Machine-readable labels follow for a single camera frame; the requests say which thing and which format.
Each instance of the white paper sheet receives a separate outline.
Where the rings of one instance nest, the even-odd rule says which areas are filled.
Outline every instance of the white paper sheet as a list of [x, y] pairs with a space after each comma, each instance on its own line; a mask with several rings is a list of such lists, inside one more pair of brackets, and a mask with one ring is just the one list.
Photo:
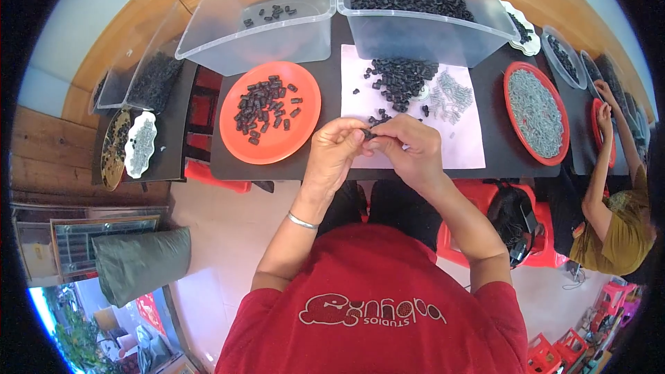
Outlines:
[[[367, 122], [370, 116], [380, 119], [378, 109], [386, 109], [386, 113], [395, 116], [392, 103], [381, 96], [381, 90], [372, 88], [376, 82], [377, 75], [364, 79], [363, 75], [367, 68], [371, 68], [371, 61], [361, 60], [354, 45], [342, 45], [342, 113], [343, 117], [356, 117]], [[478, 107], [476, 96], [472, 94], [471, 105], [464, 110], [459, 120], [452, 124], [444, 120], [440, 115], [430, 112], [429, 117], [424, 117], [420, 107], [427, 104], [432, 107], [433, 101], [430, 92], [434, 93], [437, 79], [441, 72], [447, 72], [463, 87], [470, 87], [471, 76], [469, 69], [454, 65], [439, 64], [439, 71], [431, 81], [426, 81], [424, 91], [420, 96], [427, 96], [423, 101], [411, 101], [407, 114], [416, 119], [423, 119], [423, 123], [437, 129], [441, 133], [441, 158], [444, 169], [482, 169], [485, 167], [485, 152], [483, 151], [483, 137], [480, 130], [480, 119], [478, 118]], [[360, 93], [353, 94], [354, 89]], [[359, 156], [353, 162], [352, 168], [359, 169], [392, 169], [392, 164], [381, 153], [375, 153], [373, 157]]]

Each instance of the orange plate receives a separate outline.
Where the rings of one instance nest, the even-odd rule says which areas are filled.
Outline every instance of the orange plate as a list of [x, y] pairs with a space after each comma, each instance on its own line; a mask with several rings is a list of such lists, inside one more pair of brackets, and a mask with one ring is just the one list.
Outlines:
[[[296, 93], [287, 89], [287, 95], [279, 99], [284, 103], [286, 114], [282, 119], [291, 120], [291, 129], [284, 131], [284, 122], [278, 129], [273, 128], [275, 117], [270, 112], [270, 127], [268, 131], [262, 133], [258, 146], [252, 145], [249, 135], [243, 135], [241, 131], [236, 130], [236, 121], [233, 118], [238, 113], [238, 103], [240, 96], [247, 93], [247, 86], [256, 84], [259, 81], [268, 81], [269, 75], [279, 75], [283, 86], [293, 84], [298, 88]], [[291, 104], [291, 98], [301, 97], [303, 102], [300, 104]], [[296, 107], [300, 107], [301, 112], [291, 119], [289, 113]], [[314, 127], [319, 121], [321, 113], [321, 92], [317, 80], [312, 77], [309, 71], [300, 65], [292, 62], [269, 62], [259, 65], [240, 77], [235, 85], [229, 90], [221, 106], [220, 113], [220, 135], [226, 148], [231, 154], [243, 162], [252, 164], [269, 164], [286, 159], [300, 149], [300, 147], [309, 139], [314, 131]], [[263, 122], [257, 122], [259, 131]]]
[[[513, 108], [510, 105], [510, 96], [508, 94], [508, 79], [510, 79], [511, 74], [517, 70], [525, 70], [535, 75], [536, 78], [541, 82], [541, 84], [543, 84], [543, 87], [547, 88], [547, 91], [549, 91], [552, 97], [554, 97], [554, 102], [557, 104], [557, 108], [561, 112], [561, 123], [563, 125], [563, 133], [561, 134], [561, 147], [559, 148], [559, 153], [554, 157], [544, 158], [541, 155], [537, 154], [536, 151], [534, 151], [531, 148], [531, 146], [527, 143], [527, 139], [525, 139], [524, 135], [522, 134], [522, 131], [517, 126], [517, 120], [515, 120], [515, 115], [513, 114]], [[566, 153], [568, 153], [568, 146], [570, 145], [570, 127], [568, 126], [568, 114], [566, 113], [566, 107], [563, 107], [563, 101], [561, 101], [559, 92], [554, 87], [554, 84], [552, 84], [552, 81], [550, 81], [545, 76], [543, 71], [539, 70], [530, 63], [513, 62], [505, 70], [505, 75], [503, 77], [503, 95], [505, 96], [505, 106], [508, 109], [508, 117], [510, 117], [510, 122], [513, 124], [513, 129], [515, 129], [517, 137], [520, 138], [520, 142], [522, 142], [524, 147], [527, 148], [531, 156], [533, 156], [533, 158], [536, 159], [538, 162], [547, 166], [555, 166], [561, 163], [563, 158], [566, 157]]]
[[[601, 130], [598, 128], [598, 110], [603, 106], [601, 99], [594, 98], [591, 105], [591, 128], [593, 129], [593, 137], [596, 139], [596, 148], [598, 152], [603, 147], [603, 138], [601, 137]], [[610, 151], [609, 167], [614, 167], [614, 162], [617, 160], [617, 140], [612, 139], [612, 150]]]

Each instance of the green bag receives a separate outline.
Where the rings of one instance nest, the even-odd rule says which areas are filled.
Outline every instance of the green bag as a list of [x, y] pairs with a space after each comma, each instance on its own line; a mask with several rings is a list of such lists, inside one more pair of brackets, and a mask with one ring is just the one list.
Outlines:
[[189, 227], [95, 237], [92, 246], [102, 293], [118, 308], [182, 279], [192, 259]]

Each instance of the tile floor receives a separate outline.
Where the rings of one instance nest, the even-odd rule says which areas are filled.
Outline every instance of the tile floor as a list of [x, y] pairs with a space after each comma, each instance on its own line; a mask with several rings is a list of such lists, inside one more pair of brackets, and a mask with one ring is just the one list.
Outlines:
[[[172, 219], [192, 232], [191, 268], [185, 278], [171, 284], [171, 291], [187, 342], [210, 372], [256, 265], [299, 185], [276, 182], [274, 194], [256, 186], [237, 194], [193, 180], [171, 186]], [[253, 213], [256, 205], [264, 211], [260, 216]], [[462, 286], [469, 284], [468, 269], [444, 259], [437, 265]], [[543, 332], [550, 341], [577, 324], [610, 279], [587, 271], [582, 286], [564, 290], [562, 286], [572, 281], [561, 269], [520, 267], [512, 275], [529, 338]]]

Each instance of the woman in olive shirt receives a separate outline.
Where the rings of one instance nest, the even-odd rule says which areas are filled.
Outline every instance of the woman in olive shirt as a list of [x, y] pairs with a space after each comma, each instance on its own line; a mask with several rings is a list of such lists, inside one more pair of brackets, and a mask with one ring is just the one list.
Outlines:
[[[586, 194], [580, 199], [576, 190], [583, 177], [570, 174], [565, 167], [555, 182], [548, 182], [546, 191], [555, 250], [589, 270], [623, 276], [641, 265], [653, 247], [656, 232], [649, 218], [646, 171], [626, 118], [607, 83], [597, 80], [594, 85], [606, 102], [598, 112], [604, 141]], [[614, 139], [611, 112], [617, 121], [632, 189], [607, 198], [604, 188]]]

